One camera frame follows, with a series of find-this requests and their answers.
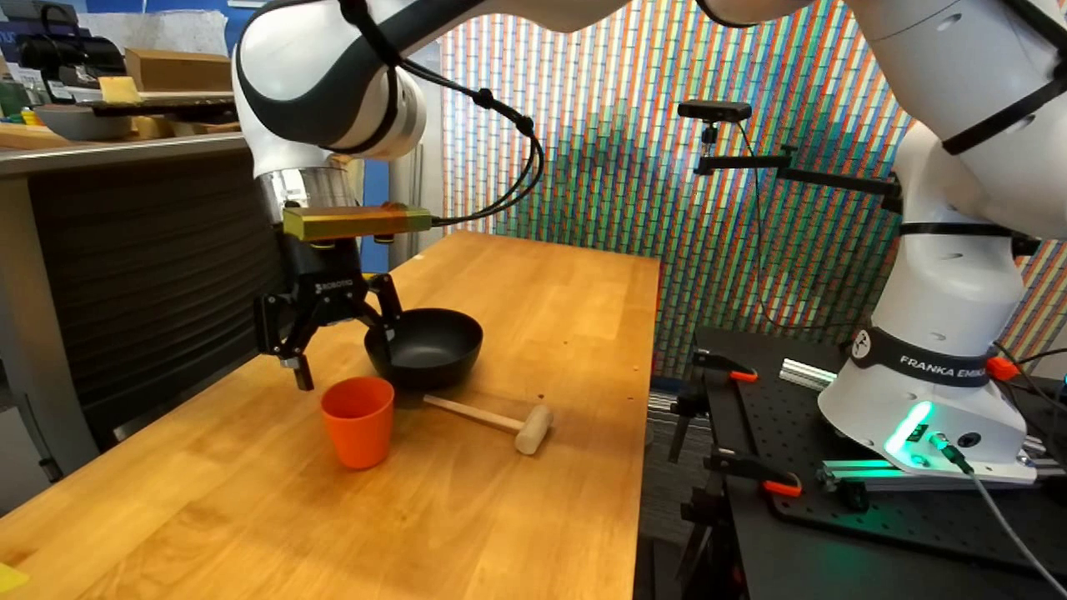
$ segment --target green light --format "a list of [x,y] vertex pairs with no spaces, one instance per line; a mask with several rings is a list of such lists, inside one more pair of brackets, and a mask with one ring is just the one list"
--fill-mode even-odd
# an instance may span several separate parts
[[913,455],[909,455],[909,445],[907,445],[907,437],[926,423],[926,415],[933,413],[933,404],[916,404],[903,420],[901,428],[893,430],[893,437],[888,440],[888,454],[901,462],[909,462],[909,465],[922,465]]

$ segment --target orange cup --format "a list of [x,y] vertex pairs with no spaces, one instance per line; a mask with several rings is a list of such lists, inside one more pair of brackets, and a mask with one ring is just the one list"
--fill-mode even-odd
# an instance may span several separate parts
[[324,430],[337,459],[349,471],[369,471],[389,454],[395,385],[379,375],[342,381],[324,392]]

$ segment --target black frying pan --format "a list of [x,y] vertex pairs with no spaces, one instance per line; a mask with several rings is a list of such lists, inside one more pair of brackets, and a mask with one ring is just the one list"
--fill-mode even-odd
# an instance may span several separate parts
[[462,384],[480,349],[483,329],[457,310],[400,310],[389,275],[369,279],[379,320],[369,324],[365,348],[379,375],[404,392],[434,392]]

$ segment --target wooden tabletop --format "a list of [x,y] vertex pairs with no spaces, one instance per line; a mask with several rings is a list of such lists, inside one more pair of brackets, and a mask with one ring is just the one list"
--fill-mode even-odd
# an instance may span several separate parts
[[408,305],[487,329],[457,401],[523,415],[539,455],[400,407],[384,465],[342,471],[316,401],[369,372],[365,328],[309,348],[316,390],[258,357],[0,521],[15,595],[629,600],[657,259],[454,232],[398,270]]

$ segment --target wooden mallet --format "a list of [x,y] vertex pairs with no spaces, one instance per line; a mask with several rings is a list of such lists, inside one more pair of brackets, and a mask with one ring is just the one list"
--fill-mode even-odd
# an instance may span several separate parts
[[513,430],[513,451],[535,455],[546,437],[546,430],[554,428],[554,413],[538,404],[526,420],[510,420],[503,413],[490,413],[490,410],[480,410],[480,407],[469,407],[469,404],[454,404],[454,401],[444,401],[444,398],[423,398],[423,404],[430,407],[440,407],[440,410],[450,410],[450,413],[462,413],[468,420],[480,420],[480,423],[490,423],[490,428],[502,428],[502,430]]

